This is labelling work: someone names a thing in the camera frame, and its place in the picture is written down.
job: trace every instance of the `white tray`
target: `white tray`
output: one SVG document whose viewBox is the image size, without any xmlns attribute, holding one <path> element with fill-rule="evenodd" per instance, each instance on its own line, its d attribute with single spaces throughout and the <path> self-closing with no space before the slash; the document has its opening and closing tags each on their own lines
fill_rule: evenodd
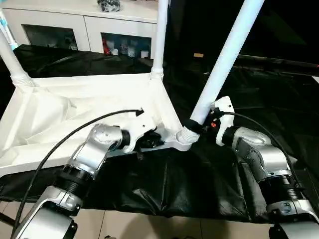
<svg viewBox="0 0 319 239">
<path fill-rule="evenodd" d="M 64 136 L 110 112 L 142 108 L 153 117 L 164 140 L 182 129 L 162 81 L 151 80 L 151 74 L 33 81 L 37 87 L 16 87 L 0 121 L 0 177 L 36 169 L 48 151 Z M 121 126 L 134 117 L 135 113 L 125 113 L 99 122 Z M 44 167 L 63 165 L 85 140 L 93 125 L 67 140 Z M 121 154 L 121 151 L 116 151 L 110 156 Z"/>
</svg>

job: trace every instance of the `black cable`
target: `black cable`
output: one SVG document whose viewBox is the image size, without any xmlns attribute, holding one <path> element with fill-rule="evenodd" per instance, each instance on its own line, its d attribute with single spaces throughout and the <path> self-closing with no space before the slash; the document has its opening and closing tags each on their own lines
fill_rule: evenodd
<svg viewBox="0 0 319 239">
<path fill-rule="evenodd" d="M 61 145 L 63 144 L 69 137 L 71 137 L 72 135 L 74 135 L 76 132 L 80 131 L 81 129 L 85 128 L 86 126 L 92 124 L 92 123 L 95 123 L 96 121 L 99 121 L 101 119 L 104 119 L 106 117 L 110 117 L 110 116 L 113 116 L 113 115 L 117 115 L 117 114 L 121 114 L 121 113 L 128 113 L 128 112 L 137 112 L 137 113 L 142 113 L 143 110 L 123 110 L 123 111 L 116 111 L 116 112 L 112 112 L 112 113 L 109 113 L 109 114 L 106 114 L 106 115 L 103 115 L 103 116 L 100 116 L 96 119 L 93 119 L 87 123 L 85 123 L 84 125 L 78 127 L 77 129 L 73 130 L 71 133 L 69 133 L 67 136 L 65 136 L 62 140 L 60 140 L 49 152 L 48 154 L 44 157 L 44 159 L 40 162 L 38 168 L 36 169 L 35 173 L 34 173 L 34 176 L 29 184 L 29 187 L 27 189 L 27 191 L 25 192 L 24 196 L 23 196 L 23 199 L 20 203 L 20 206 L 19 206 L 19 209 L 18 209 L 18 212 L 16 214 L 16 218 L 15 218 L 15 223 L 14 223 L 14 227 L 12 229 L 12 233 L 11 233 L 11 238 L 13 239 L 13 234 L 15 232 L 15 230 L 17 229 L 17 227 L 19 226 L 19 222 L 20 222 L 20 218 L 21 218 L 21 215 L 22 215 L 22 211 L 23 211 L 23 207 L 25 205 L 25 202 L 27 200 L 27 197 L 29 195 L 29 192 L 30 192 L 30 189 L 31 187 L 33 186 L 35 180 L 36 180 L 36 177 L 37 175 L 39 174 L 41 168 L 44 166 L 44 164 L 46 163 L 46 161 L 48 160 L 48 158 L 51 156 L 51 154 Z"/>
<path fill-rule="evenodd" d="M 246 120 L 249 120 L 253 123 L 255 123 L 256 125 L 258 125 L 259 127 L 261 127 L 267 134 L 268 136 L 271 138 L 272 141 L 274 141 L 276 143 L 276 145 L 278 146 L 278 148 L 283 152 L 283 154 L 285 155 L 286 159 L 287 159 L 287 163 L 290 167 L 290 171 L 292 172 L 293 176 L 297 179 L 297 175 L 295 173 L 295 170 L 293 168 L 293 164 L 289 158 L 289 155 L 287 154 L 287 152 L 285 151 L 284 147 L 279 143 L 278 140 L 276 140 L 276 138 L 274 137 L 274 135 L 272 133 L 269 132 L 269 130 L 267 130 L 264 126 L 262 126 L 260 123 L 258 123 L 257 121 L 253 120 L 252 118 L 249 118 L 247 116 L 244 116 L 244 115 L 241 115 L 241 114 L 238 114 L 238 113 L 233 113 L 233 112 L 220 112 L 221 115 L 232 115 L 232 116 L 239 116 L 239 117 L 242 117 Z M 310 165 L 302 160 L 301 158 L 299 159 L 304 165 L 305 167 L 308 169 L 308 171 L 317 179 L 317 181 L 319 182 L 319 175 L 313 170 L 312 167 L 310 167 Z"/>
</svg>

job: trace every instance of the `black plastic sheet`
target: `black plastic sheet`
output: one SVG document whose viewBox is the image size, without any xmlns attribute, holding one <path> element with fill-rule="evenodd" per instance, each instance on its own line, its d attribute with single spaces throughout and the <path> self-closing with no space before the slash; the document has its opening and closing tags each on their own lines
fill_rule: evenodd
<svg viewBox="0 0 319 239">
<path fill-rule="evenodd" d="M 21 46 L 15 51 L 31 77 L 145 73 L 150 68 L 124 56 L 105 56 L 43 47 Z M 171 63 L 164 85 L 183 122 L 188 119 L 208 78 L 194 67 Z M 10 82 L 4 64 L 1 79 Z M 12 92 L 8 84 L 2 92 Z M 319 84 L 311 77 L 233 69 L 220 96 L 230 96 L 235 111 L 267 127 L 295 158 L 319 169 Z M 1 94 L 1 105 L 10 94 Z M 235 118 L 235 124 L 262 131 Z M 35 202 L 60 169 L 43 169 L 28 201 Z M 319 184 L 296 168 L 314 206 Z M 22 198 L 34 172 L 0 178 L 0 200 Z M 89 192 L 84 208 L 189 216 L 264 223 L 266 203 L 248 165 L 227 147 L 201 137 L 190 151 L 175 149 L 110 158 Z"/>
</svg>

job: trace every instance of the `black wire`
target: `black wire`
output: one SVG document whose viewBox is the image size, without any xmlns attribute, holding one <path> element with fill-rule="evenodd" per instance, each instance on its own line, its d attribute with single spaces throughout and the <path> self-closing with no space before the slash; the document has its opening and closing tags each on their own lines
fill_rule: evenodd
<svg viewBox="0 0 319 239">
<path fill-rule="evenodd" d="M 239 113 L 233 113 L 233 112 L 224 112 L 224 111 L 221 111 L 220 112 L 221 115 L 231 115 L 231 116 L 239 116 L 241 118 L 244 118 L 246 120 L 249 120 L 253 123 L 255 123 L 256 125 L 258 125 L 260 128 L 262 128 L 268 135 L 268 137 L 276 143 L 277 147 L 283 152 L 283 154 L 285 155 L 286 159 L 287 159 L 287 163 L 290 167 L 290 171 L 292 172 L 293 176 L 297 179 L 297 175 L 295 173 L 295 170 L 293 168 L 293 164 L 289 158 L 289 155 L 287 154 L 287 152 L 285 151 L 284 147 L 281 145 L 281 143 L 274 137 L 274 135 L 272 133 L 270 133 L 269 130 L 267 130 L 264 126 L 262 126 L 260 123 L 258 123 L 257 121 L 255 121 L 254 119 L 248 117 L 248 116 L 245 116 L 245 115 L 241 115 Z"/>
<path fill-rule="evenodd" d="M 121 114 L 121 113 L 128 113 L 128 112 L 143 112 L 143 110 L 122 110 L 122 111 L 116 111 L 116 112 L 112 112 L 112 113 L 109 113 L 109 114 L 106 114 L 106 115 L 103 115 L 103 116 L 100 116 L 96 119 L 93 119 L 87 123 L 85 123 L 84 125 L 78 127 L 77 129 L 73 130 L 71 133 L 69 133 L 67 136 L 65 136 L 62 140 L 60 140 L 49 152 L 48 154 L 44 157 L 44 159 L 40 162 L 38 168 L 36 169 L 35 173 L 34 173 L 34 176 L 29 184 L 29 187 L 27 189 L 27 191 L 25 192 L 24 196 L 23 196 L 23 199 L 20 203 L 20 206 L 19 206 L 19 209 L 18 209 L 18 212 L 16 214 L 16 218 L 15 218 L 15 223 L 14 223 L 14 227 L 12 229 L 12 233 L 11 233 L 11 238 L 13 238 L 13 234 L 15 232 L 15 230 L 17 229 L 17 227 L 19 226 L 19 222 L 20 222 L 20 218 L 21 218 L 21 215 L 22 215 L 22 211 L 23 211 L 23 207 L 25 205 L 25 202 L 26 202 L 26 199 L 28 198 L 28 195 L 29 195 L 29 192 L 30 192 L 30 189 L 31 187 L 33 186 L 35 180 L 36 180 L 36 177 L 37 175 L 39 174 L 41 168 L 43 167 L 43 165 L 46 163 L 46 161 L 48 160 L 48 158 L 51 156 L 51 154 L 61 145 L 63 144 L 69 137 L 71 137 L 72 135 L 74 135 L 76 132 L 80 131 L 81 129 L 85 128 L 86 126 L 92 124 L 92 123 L 95 123 L 96 121 L 99 121 L 101 119 L 104 119 L 106 117 L 110 117 L 110 116 L 113 116 L 113 115 L 117 115 L 117 114 Z"/>
</svg>

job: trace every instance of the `white cabinet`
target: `white cabinet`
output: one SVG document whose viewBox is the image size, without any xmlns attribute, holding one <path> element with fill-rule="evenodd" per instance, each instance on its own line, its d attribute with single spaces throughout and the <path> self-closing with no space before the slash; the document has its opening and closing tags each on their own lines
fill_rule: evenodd
<svg viewBox="0 0 319 239">
<path fill-rule="evenodd" d="M 101 53 L 115 44 L 131 47 L 136 57 L 141 51 L 154 54 L 154 1 L 121 0 L 119 12 L 102 12 L 96 0 L 7 0 L 0 7 L 18 44 Z M 118 51 L 125 54 L 125 49 Z"/>
</svg>

